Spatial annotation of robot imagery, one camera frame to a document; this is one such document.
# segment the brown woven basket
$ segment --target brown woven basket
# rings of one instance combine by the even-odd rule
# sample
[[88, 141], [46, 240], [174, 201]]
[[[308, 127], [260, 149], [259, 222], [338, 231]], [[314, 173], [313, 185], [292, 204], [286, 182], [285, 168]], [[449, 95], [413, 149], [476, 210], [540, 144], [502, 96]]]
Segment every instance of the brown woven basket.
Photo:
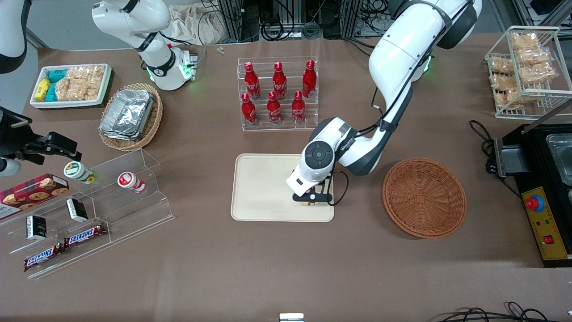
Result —
[[437, 239], [454, 233], [467, 213], [463, 186], [443, 165], [411, 158], [394, 165], [382, 186], [391, 219], [413, 236]]
[[[149, 144], [149, 142], [151, 142], [151, 140], [157, 133], [157, 130], [159, 129], [159, 123], [161, 123], [161, 118], [163, 116], [163, 102], [161, 101], [161, 97], [159, 96], [159, 93], [157, 93], [157, 90], [155, 90], [152, 86], [148, 84], [136, 83], [132, 85], [127, 85], [122, 89], [120, 89], [119, 91], [123, 89], [134, 89], [136, 91], [144, 89], [149, 93], [153, 94], [154, 98], [153, 106], [151, 107], [152, 110], [151, 113], [149, 114], [149, 118], [147, 119], [147, 124], [145, 125], [143, 136], [139, 140], [127, 141], [127, 140], [112, 139], [108, 138], [107, 136], [103, 135], [103, 133], [100, 132], [101, 140], [103, 140], [106, 146], [127, 152], [136, 150], [138, 148], [142, 148], [147, 144]], [[103, 115], [101, 116], [102, 120], [104, 119], [105, 114], [109, 110], [111, 102], [117, 96], [117, 93], [119, 93], [119, 91], [113, 94], [113, 96], [109, 99], [107, 105], [105, 105]]]

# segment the cookie box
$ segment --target cookie box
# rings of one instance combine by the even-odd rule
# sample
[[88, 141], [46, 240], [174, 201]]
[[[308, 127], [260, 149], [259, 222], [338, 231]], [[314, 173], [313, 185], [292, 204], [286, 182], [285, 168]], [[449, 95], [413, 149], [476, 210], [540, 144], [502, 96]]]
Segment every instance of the cookie box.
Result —
[[53, 174], [44, 174], [0, 193], [0, 219], [34, 207], [69, 191], [69, 185]]
[[85, 65], [60, 65], [60, 66], [46, 66], [42, 67], [39, 72], [38, 80], [34, 86], [34, 90], [32, 91], [32, 95], [30, 97], [30, 105], [37, 109], [41, 110], [48, 110], [48, 109], [73, 109], [73, 108], [88, 108], [88, 107], [103, 107], [99, 106], [103, 103], [104, 98], [107, 94], [109, 89], [110, 79], [112, 77], [112, 69], [111, 66], [108, 64], [92, 64], [92, 65], [99, 65], [104, 66], [104, 77], [101, 80], [100, 91], [97, 94], [97, 98], [95, 100], [83, 100], [83, 101], [56, 101], [56, 102], [40, 102], [34, 98], [34, 93], [38, 89], [38, 86], [44, 77], [47, 77], [47, 74], [53, 70], [62, 70], [62, 69], [69, 69], [70, 67], [87, 67], [90, 64]]

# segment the control panel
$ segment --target control panel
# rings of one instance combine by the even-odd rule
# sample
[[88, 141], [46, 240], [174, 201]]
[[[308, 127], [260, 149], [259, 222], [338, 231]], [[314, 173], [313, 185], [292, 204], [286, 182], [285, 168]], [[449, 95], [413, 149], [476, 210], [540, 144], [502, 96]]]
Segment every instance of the control panel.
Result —
[[544, 189], [538, 187], [527, 191], [522, 194], [522, 200], [542, 258], [545, 261], [567, 259], [568, 254], [546, 201]]

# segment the brown table surface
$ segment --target brown table surface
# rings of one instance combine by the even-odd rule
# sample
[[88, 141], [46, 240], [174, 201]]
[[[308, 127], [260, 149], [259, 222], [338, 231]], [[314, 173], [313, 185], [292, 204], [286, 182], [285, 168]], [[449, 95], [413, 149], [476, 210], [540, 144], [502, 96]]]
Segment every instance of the brown table surface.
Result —
[[[350, 178], [329, 223], [231, 218], [236, 157], [300, 153], [310, 134], [243, 133], [237, 58], [318, 56], [320, 119], [340, 116], [363, 128], [378, 115], [369, 107], [375, 86], [367, 57], [343, 41], [224, 45], [224, 55], [209, 47], [196, 81], [160, 91], [164, 117], [146, 147], [162, 163], [159, 185], [177, 218], [37, 281], [27, 280], [21, 261], [9, 261], [0, 249], [0, 317], [276, 321], [279, 313], [303, 312], [307, 321], [427, 321], [461, 307], [505, 312], [503, 302], [512, 300], [569, 320], [572, 271], [541, 268], [522, 202], [484, 171], [481, 139], [467, 124], [480, 120], [494, 137], [520, 124], [491, 113], [483, 56], [499, 36], [475, 35], [453, 50], [435, 50], [377, 169]], [[40, 50], [39, 57], [40, 66], [107, 63], [116, 73], [112, 92], [150, 82], [134, 50]], [[99, 138], [101, 111], [27, 106], [25, 114], [36, 133], [57, 131], [76, 140], [82, 162], [95, 166], [121, 154]], [[411, 157], [440, 162], [463, 184], [467, 218], [454, 235], [412, 238], [387, 215], [383, 178]], [[44, 166], [24, 163], [18, 176], [2, 178], [1, 188], [59, 174], [66, 162], [52, 156]], [[337, 191], [343, 184], [337, 181]]]

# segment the floor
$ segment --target floor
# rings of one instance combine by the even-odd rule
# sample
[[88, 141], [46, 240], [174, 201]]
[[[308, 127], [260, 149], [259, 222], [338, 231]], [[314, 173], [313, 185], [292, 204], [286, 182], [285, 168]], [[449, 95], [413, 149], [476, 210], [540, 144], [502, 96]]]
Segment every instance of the floor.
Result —
[[[126, 43], [101, 32], [95, 26], [89, 10], [95, 1], [34, 0], [28, 18], [28, 28], [50, 48], [62, 50], [128, 48]], [[495, 0], [483, 0], [483, 10], [475, 25], [474, 33], [501, 32], [491, 1]], [[168, 5], [188, 2], [189, 0], [165, 0]], [[505, 26], [518, 23], [518, 18], [515, 20], [515, 12], [511, 12], [511, 0], [496, 0], [496, 4]], [[37, 51], [29, 46], [26, 60], [19, 69], [9, 74], [0, 74], [0, 105], [21, 112], [30, 97], [37, 70]]]

